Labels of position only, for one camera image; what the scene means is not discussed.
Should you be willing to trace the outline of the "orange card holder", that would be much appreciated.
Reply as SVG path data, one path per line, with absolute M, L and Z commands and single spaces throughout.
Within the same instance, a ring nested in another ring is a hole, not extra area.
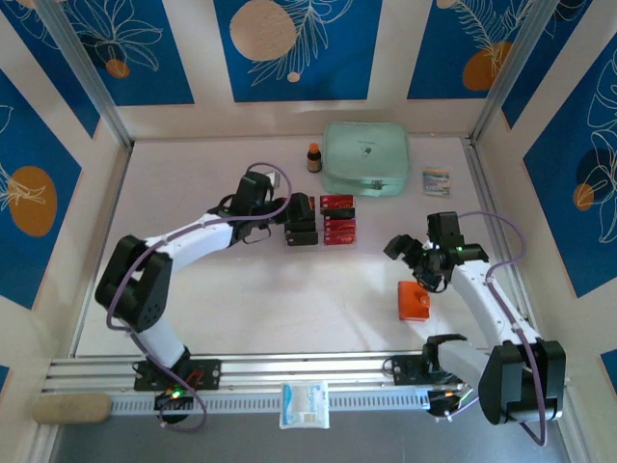
M 401 281 L 397 285 L 397 309 L 401 321 L 424 322 L 430 318 L 429 292 L 416 282 Z

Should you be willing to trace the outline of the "red and black packets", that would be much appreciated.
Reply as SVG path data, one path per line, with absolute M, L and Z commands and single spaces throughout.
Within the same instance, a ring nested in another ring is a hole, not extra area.
M 351 195 L 351 194 L 325 194 L 325 195 Z M 353 247 L 356 246 L 357 243 L 357 231 L 358 231 L 358 226 L 357 226 L 357 214 L 356 214 L 356 218 L 354 219 L 356 221 L 356 242 L 354 244 L 351 245 L 334 245 L 334 246 L 327 246 L 324 244 L 324 222 L 326 221 L 322 214 L 321 214 L 321 207 L 320 207 L 320 196 L 319 197 L 315 197 L 315 202 L 316 202 L 316 206 L 315 206 L 315 210 L 314 210 L 314 223 L 316 224 L 316 232 L 319 234 L 319 244 L 316 246 L 302 246 L 302 247 L 290 247 L 286 244 L 288 249 L 294 249 L 294 250 L 342 250 L 342 249 L 351 249 Z M 356 212 L 356 200 L 354 197 L 354 208 L 355 208 L 355 212 Z M 294 208 L 293 206 L 291 206 L 289 204 L 289 208 L 288 208 L 288 213 L 291 212 L 294 209 L 298 209 L 298 208 Z

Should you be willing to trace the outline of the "small white blue packet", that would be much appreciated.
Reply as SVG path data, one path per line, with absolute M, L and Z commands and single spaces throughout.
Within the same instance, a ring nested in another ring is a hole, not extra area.
M 426 167 L 422 171 L 422 190 L 428 196 L 448 197 L 451 190 L 451 175 L 446 169 Z

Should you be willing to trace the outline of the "mint green zipper pouch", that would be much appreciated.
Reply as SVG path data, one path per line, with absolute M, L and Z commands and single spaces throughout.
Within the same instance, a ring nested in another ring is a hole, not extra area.
M 396 123 L 330 123 L 323 136 L 321 183 L 332 194 L 400 195 L 411 171 L 409 139 Z

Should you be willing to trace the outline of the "white blue gauze pack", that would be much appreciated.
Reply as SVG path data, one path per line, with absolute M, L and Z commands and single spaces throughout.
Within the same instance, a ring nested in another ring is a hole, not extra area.
M 282 384 L 280 429 L 329 429 L 330 401 L 326 382 Z

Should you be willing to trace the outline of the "beige foam pad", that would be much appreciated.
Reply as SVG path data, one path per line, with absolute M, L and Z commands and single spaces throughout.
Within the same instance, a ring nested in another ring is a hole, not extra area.
M 38 424 L 90 424 L 106 421 L 112 409 L 107 394 L 47 395 L 33 406 L 32 418 Z

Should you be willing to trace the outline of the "aluminium side rail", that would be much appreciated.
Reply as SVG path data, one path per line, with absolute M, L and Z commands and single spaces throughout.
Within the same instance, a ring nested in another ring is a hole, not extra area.
M 75 308 L 79 309 L 73 318 L 70 344 L 67 348 L 67 356 L 76 357 L 77 349 L 82 337 L 86 318 L 98 278 L 98 270 L 103 261 L 105 246 L 108 241 L 114 216 L 118 207 L 121 190 L 129 167 L 133 147 L 120 150 L 115 157 L 113 169 L 107 179 L 104 195 L 96 209 L 97 215 L 94 221 L 94 229 L 89 243 L 89 249 L 85 255 L 82 275 L 75 296 Z
M 480 204 L 480 209 L 488 213 L 484 222 L 488 229 L 495 261 L 506 264 L 496 271 L 496 278 L 503 285 L 518 313 L 531 325 L 538 328 L 535 314 L 523 283 L 518 264 L 523 259 L 522 252 L 526 250 L 515 228 L 508 225 L 504 219 L 498 218 L 501 210 L 494 195 L 493 183 L 488 175 L 485 163 L 478 147 L 474 148 L 469 138 L 462 139 L 463 150 L 467 160 L 469 173 Z

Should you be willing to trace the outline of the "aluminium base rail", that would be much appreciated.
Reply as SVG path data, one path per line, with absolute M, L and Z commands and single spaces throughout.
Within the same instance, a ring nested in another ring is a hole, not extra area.
M 428 390 L 460 390 L 461 375 L 430 372 L 432 385 L 395 386 L 391 371 L 394 355 L 420 355 L 418 351 L 264 354 L 264 355 L 194 355 L 195 360 L 219 359 L 219 389 L 206 394 L 272 393 L 284 382 L 324 381 L 335 391 L 360 391 L 394 387 L 417 387 Z M 42 392 L 59 394 L 160 394 L 134 390 L 132 364 L 140 357 L 111 356 L 59 359 L 51 362 L 43 381 Z

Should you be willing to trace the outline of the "aluminium frame post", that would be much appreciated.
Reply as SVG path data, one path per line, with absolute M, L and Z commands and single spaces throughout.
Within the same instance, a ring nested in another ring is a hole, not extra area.
M 469 142 L 476 148 L 485 135 L 493 118 L 500 111 L 518 77 L 550 22 L 559 0 L 533 0 L 529 16 L 523 22 L 507 58 L 489 90 L 481 112 L 469 133 Z
M 33 0 L 33 3 L 49 35 L 63 54 L 100 118 L 106 122 L 120 145 L 127 150 L 132 150 L 134 140 L 122 122 L 114 100 L 67 19 L 62 6 L 54 0 Z

